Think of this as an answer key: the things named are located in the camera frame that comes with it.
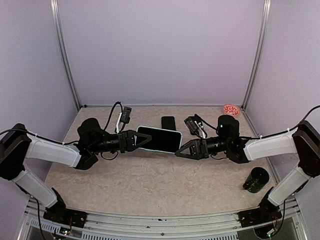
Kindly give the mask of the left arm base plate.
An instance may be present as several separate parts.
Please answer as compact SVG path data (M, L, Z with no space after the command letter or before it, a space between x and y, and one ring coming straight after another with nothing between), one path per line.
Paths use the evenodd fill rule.
M61 195L53 187L51 189L55 193L57 201L53 206L45 208L43 218L55 223L83 229L88 214L84 211L67 208Z

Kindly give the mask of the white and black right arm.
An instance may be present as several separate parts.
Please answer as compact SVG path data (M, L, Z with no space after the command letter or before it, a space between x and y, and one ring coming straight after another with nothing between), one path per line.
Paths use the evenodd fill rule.
M202 160L224 152L234 163L245 164L262 158L297 154L299 162L268 194L268 202L256 210L256 218L266 222L289 196L310 178L320 175L320 135L306 120L286 131L259 138L240 136L240 123L230 115L217 120L216 136L188 141L175 152L177 157Z

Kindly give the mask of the right aluminium frame post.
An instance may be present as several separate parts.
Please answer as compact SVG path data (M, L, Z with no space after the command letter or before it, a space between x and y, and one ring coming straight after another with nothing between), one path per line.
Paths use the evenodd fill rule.
M250 99L254 90L254 85L256 82L257 74L259 71L259 66L261 62L261 58L263 55L263 48L265 43L265 37L267 33L268 28L268 22L270 17L270 11L271 11L271 0L264 0L263 1L263 10L262 10L262 17L261 17L261 23L259 28L259 34L257 39L257 46L255 49L254 59L252 68L249 75L249 82L245 91L244 99L242 101L241 108L245 112L248 109Z

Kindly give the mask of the left aluminium frame post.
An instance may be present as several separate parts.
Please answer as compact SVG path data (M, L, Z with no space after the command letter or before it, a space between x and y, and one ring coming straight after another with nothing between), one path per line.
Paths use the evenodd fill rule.
M63 69L66 75L67 84L70 89L71 97L75 105L75 108L77 109L77 111L79 111L82 105L81 105L80 97L79 97L76 84L74 82L74 78L72 75L71 67L70 67L70 62L67 54L65 41L64 41L64 34L63 34L63 28L62 28L62 23L60 18L58 1L51 0L50 8L51 8L53 23L55 27L56 36L57 36L58 48L59 48L59 52L60 52L60 56L63 64Z

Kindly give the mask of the aluminium frame post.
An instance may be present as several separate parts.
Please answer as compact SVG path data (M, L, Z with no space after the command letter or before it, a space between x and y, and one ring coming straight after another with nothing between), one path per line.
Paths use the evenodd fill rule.
M271 0L264 0L263 1L263 10L262 10L262 17L261 17L261 23L259 28L259 34L257 39L257 46L255 49L254 59L252 68L249 75L249 82L245 91L244 99L242 101L241 108L245 112L248 109L250 99L254 90L254 85L256 82L257 74L259 71L259 66L261 62L261 58L263 55L263 48L265 43L265 37L267 33L268 28L268 22L270 17L270 11L271 11Z
M67 84L70 89L71 97L75 105L75 108L77 109L77 111L79 111L82 105L81 105L80 97L79 97L76 84L74 82L74 78L72 75L71 67L70 67L70 62L67 54L65 41L64 41L64 34L63 34L63 28L62 28L62 23L60 18L58 1L51 0L50 8L51 8L53 23L55 27L56 36L57 36L58 48L59 48L59 52L60 52L60 56L63 64L63 69L66 75Z

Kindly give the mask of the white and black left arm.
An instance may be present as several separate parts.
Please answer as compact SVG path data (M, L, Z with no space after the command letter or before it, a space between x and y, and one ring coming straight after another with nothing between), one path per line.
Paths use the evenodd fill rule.
M108 133L100 127L96 118L86 119L77 132L79 140L71 144L38 136L27 131L21 123L1 133L0 177L14 182L35 197L61 223L70 218L69 209L63 206L64 202L54 189L47 187L24 166L25 159L38 159L77 170L88 170L98 161L98 154L133 152L152 140L150 135L134 130Z

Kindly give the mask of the front aluminium rail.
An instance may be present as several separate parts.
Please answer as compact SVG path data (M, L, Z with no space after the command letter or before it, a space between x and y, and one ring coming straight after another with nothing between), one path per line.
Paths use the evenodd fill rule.
M294 198L281 206L284 221L248 221L238 212L190 216L134 216L88 212L64 224L44 219L44 207L27 203L18 240L306 240L308 234Z

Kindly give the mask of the black cup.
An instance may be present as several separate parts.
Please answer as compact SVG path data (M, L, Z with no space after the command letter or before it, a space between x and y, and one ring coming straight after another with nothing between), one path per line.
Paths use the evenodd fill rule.
M262 167L254 167L242 188L250 193L258 193L270 180L269 173Z

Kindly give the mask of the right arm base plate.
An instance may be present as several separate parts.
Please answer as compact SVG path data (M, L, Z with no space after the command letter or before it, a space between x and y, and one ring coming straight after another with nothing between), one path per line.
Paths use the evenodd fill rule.
M280 207L273 205L268 200L269 193L272 189L273 187L264 195L258 207L242 210L238 213L242 228L275 221L276 219L281 219L283 217Z

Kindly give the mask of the red and white patterned bowl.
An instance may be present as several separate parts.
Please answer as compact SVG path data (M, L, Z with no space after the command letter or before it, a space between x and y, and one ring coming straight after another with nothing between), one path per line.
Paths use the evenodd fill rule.
M234 105L234 104L225 104L222 107L223 112L226 115L232 116L232 117L237 117L240 115L241 110L238 106Z

